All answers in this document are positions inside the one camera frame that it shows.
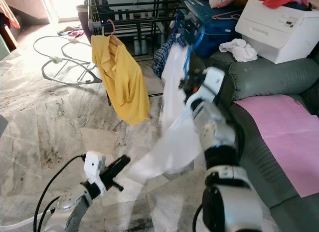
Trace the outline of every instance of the metal frame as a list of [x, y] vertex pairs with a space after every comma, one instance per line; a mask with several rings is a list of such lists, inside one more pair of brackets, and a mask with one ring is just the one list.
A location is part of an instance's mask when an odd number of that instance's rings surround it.
[[[55, 56], [50, 56], [50, 55], [46, 55], [40, 51], [38, 51], [35, 47], [36, 43], [43, 39], [43, 38], [48, 38], [48, 37], [57, 37], [57, 38], [62, 38], [62, 39], [65, 39], [65, 40], [68, 40], [69, 42], [64, 44], [62, 47], [61, 47], [61, 51], [62, 51], [62, 54], [63, 56], [65, 56], [66, 58], [60, 58], [60, 57], [55, 57]], [[66, 84], [66, 85], [84, 85], [84, 84], [94, 84], [94, 83], [102, 83], [102, 80], [100, 78], [98, 78], [91, 70], [94, 69], [95, 65], [93, 65], [92, 67], [90, 67], [90, 65], [92, 64], [91, 62], [89, 61], [83, 61], [83, 60], [80, 60], [80, 59], [76, 59], [76, 58], [73, 58], [69, 55], [67, 55], [65, 52], [64, 52], [64, 47], [69, 45], [69, 44], [75, 44], [75, 43], [78, 43], [78, 44], [83, 44], [83, 45], [86, 45], [86, 46], [89, 46], [91, 47], [91, 45], [87, 44], [87, 43], [83, 43], [83, 42], [79, 42], [78, 40], [73, 40], [72, 39], [67, 39], [65, 37], [60, 37], [60, 36], [44, 36], [44, 37], [40, 37], [38, 38], [34, 43], [33, 43], [33, 48], [34, 50], [43, 55], [43, 56], [46, 56], [46, 57], [49, 57], [50, 60], [47, 61], [41, 68], [42, 70], [42, 76], [47, 79], [47, 80], [50, 80], [50, 81], [56, 81], [56, 82], [59, 82], [59, 83], [63, 83], [63, 84]], [[54, 75], [54, 77], [49, 77], [46, 75], [45, 73], [45, 68], [48, 64], [50, 63], [55, 63], [55, 64], [58, 64], [58, 63], [61, 63], [62, 61], [66, 61], [64, 63], [64, 65], [60, 68], [60, 70]], [[61, 80], [58, 80], [58, 79], [55, 79], [59, 73], [62, 71], [62, 69], [66, 66], [67, 63], [69, 62], [73, 62], [75, 64], [77, 64], [77, 66], [81, 66], [83, 67], [83, 72], [81, 73], [81, 75], [77, 78], [77, 82], [76, 83], [71, 83], [71, 82], [65, 82], [65, 81], [61, 81]], [[85, 76], [86, 73], [89, 73], [92, 77], [93, 77], [93, 80], [85, 80], [83, 81], [83, 78]]]
[[[92, 25], [92, 30], [95, 35], [102, 35], [104, 32], [104, 27], [110, 26], [109, 22], [104, 22], [101, 20], [101, 16], [113, 16], [113, 15], [132, 15], [135, 13], [148, 13], [149, 17], [139, 18], [139, 19], [125, 19], [125, 20], [115, 20], [114, 24], [117, 29], [117, 36], [120, 36], [121, 39], [125, 37], [131, 38], [132, 35], [127, 33], [127, 30], [135, 29], [137, 31], [137, 36], [133, 40], [140, 41], [143, 39], [150, 38], [152, 40], [152, 59], [155, 52], [155, 40], [158, 34], [161, 34], [161, 30], [158, 26], [158, 23], [162, 23], [164, 26], [164, 35], [168, 37], [169, 34], [169, 22], [175, 20], [175, 17], [168, 16], [169, 10], [182, 9], [184, 7], [177, 6], [175, 8], [169, 8], [170, 3], [180, 3], [180, 0], [153, 0], [153, 1], [143, 1], [143, 2], [122, 2], [122, 3], [108, 3], [107, 0], [88, 0], [88, 12], [89, 12], [89, 24]], [[153, 8], [148, 9], [133, 9], [133, 10], [123, 10], [123, 11], [108, 11], [108, 12], [99, 12], [100, 8], [104, 7], [122, 7], [122, 6], [137, 6], [137, 5], [153, 5]], [[141, 56], [148, 54], [138, 54], [133, 56]], [[150, 94], [149, 97], [160, 96], [162, 93]]]

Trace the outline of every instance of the pink hanger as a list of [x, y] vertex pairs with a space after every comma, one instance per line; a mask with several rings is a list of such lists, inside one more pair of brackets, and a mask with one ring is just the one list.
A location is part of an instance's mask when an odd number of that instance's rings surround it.
[[234, 12], [239, 12], [239, 11], [242, 11], [242, 10], [236, 10], [236, 11], [230, 11], [230, 12], [226, 12], [226, 13], [222, 13], [222, 14], [217, 14], [217, 15], [212, 16], [212, 18], [213, 19], [219, 19], [219, 20], [230, 20], [230, 19], [239, 20], [240, 14], [238, 14], [238, 13], [237, 14], [233, 14], [230, 17], [220, 17], [220, 16], [223, 16], [223, 15], [228, 15], [228, 14], [231, 14], [231, 13], [234, 13]]
[[113, 26], [113, 32], [111, 33], [111, 35], [115, 34], [115, 25], [114, 25], [114, 22], [113, 22], [111, 19], [107, 20], [107, 22], [110, 22], [110, 23], [112, 24], [112, 26]]

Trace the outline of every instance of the black cable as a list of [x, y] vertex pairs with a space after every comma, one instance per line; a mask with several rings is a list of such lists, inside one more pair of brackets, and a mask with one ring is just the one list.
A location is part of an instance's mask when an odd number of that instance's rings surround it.
[[41, 226], [42, 226], [42, 223], [43, 223], [43, 220], [44, 220], [44, 217], [45, 217], [46, 212], [49, 210], [50, 206], [51, 206], [55, 201], [58, 200], [58, 198], [60, 198], [60, 196], [58, 196], [57, 198], [54, 198], [54, 199], [45, 207], [45, 209], [44, 209], [44, 211], [43, 211], [43, 214], [42, 214], [42, 216], [41, 216], [40, 222], [39, 222], [38, 232], [41, 232]]
[[40, 206], [41, 206], [41, 203], [42, 203], [42, 200], [45, 196], [45, 193], [47, 192], [47, 190], [49, 189], [49, 186], [52, 184], [52, 182], [55, 180], [55, 178], [58, 177], [58, 175], [60, 175], [60, 173], [72, 162], [74, 161], [76, 158], [79, 158], [81, 157], [83, 160], [85, 160], [85, 154], [83, 155], [79, 155], [79, 156], [76, 156], [76, 157], [73, 157], [71, 160], [69, 160], [54, 176], [53, 178], [49, 181], [49, 183], [46, 185], [44, 191], [42, 192], [42, 195], [39, 199], [39, 202], [36, 206], [36, 209], [35, 209], [35, 212], [34, 212], [34, 219], [33, 219], [33, 232], [37, 232], [37, 229], [36, 229], [36, 221], [37, 221], [37, 217], [38, 217], [38, 213], [39, 213], [39, 210], [40, 210]]
[[[207, 86], [204, 82], [202, 82], [202, 85], [209, 90], [214, 96], [217, 96], [217, 93], [214, 92], [209, 86]], [[242, 154], [243, 154], [243, 150], [244, 150], [244, 145], [245, 145], [245, 132], [243, 127], [241, 126], [241, 124], [238, 123], [238, 121], [235, 119], [233, 113], [228, 109], [228, 107], [225, 105], [225, 103], [223, 102], [223, 100], [221, 98], [219, 98], [219, 102], [220, 104], [222, 104], [224, 110], [226, 111], [226, 113], [228, 114], [228, 116], [230, 117], [230, 119], [233, 121], [233, 123], [235, 124], [235, 126], [237, 127], [237, 130], [239, 130], [239, 141], [238, 141], [238, 158], [240, 159]]]
[[197, 223], [197, 218], [198, 218], [198, 215], [201, 211], [201, 209], [203, 208], [203, 205], [200, 204], [200, 206], [197, 208], [195, 214], [194, 214], [194, 218], [193, 218], [193, 224], [192, 224], [192, 228], [193, 228], [193, 232], [196, 232], [196, 223]]

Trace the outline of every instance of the pink paper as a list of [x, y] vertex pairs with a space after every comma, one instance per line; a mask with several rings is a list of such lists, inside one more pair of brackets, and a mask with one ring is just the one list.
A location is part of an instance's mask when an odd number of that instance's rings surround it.
[[286, 95], [248, 97], [235, 103], [253, 117], [300, 197], [319, 193], [319, 118]]

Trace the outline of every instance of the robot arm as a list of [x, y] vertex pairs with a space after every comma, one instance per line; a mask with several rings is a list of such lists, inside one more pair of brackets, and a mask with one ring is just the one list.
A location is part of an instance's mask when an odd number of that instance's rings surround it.
[[235, 130], [212, 103], [212, 92], [219, 91], [224, 72], [211, 67], [188, 74], [189, 80], [181, 86], [186, 105], [193, 109], [207, 167], [202, 197], [204, 224], [212, 232], [261, 232], [262, 209], [246, 171], [239, 165]]
[[68, 189], [58, 200], [55, 212], [46, 224], [45, 232], [77, 232], [82, 217], [92, 202], [112, 186], [120, 191], [123, 187], [113, 178], [130, 162], [122, 156], [104, 168], [105, 157], [88, 152], [84, 169], [89, 180]]
[[[262, 210], [246, 171], [239, 166], [235, 131], [212, 103], [212, 91], [219, 91], [223, 77], [221, 70], [212, 67], [189, 72], [189, 80], [180, 85], [186, 105], [193, 109], [206, 160], [203, 221], [212, 232], [261, 232]], [[123, 190], [113, 178], [129, 162], [130, 158], [122, 156], [104, 168], [103, 157], [88, 153], [84, 168], [89, 180], [59, 198], [44, 231], [77, 232], [93, 199], [112, 186]]]

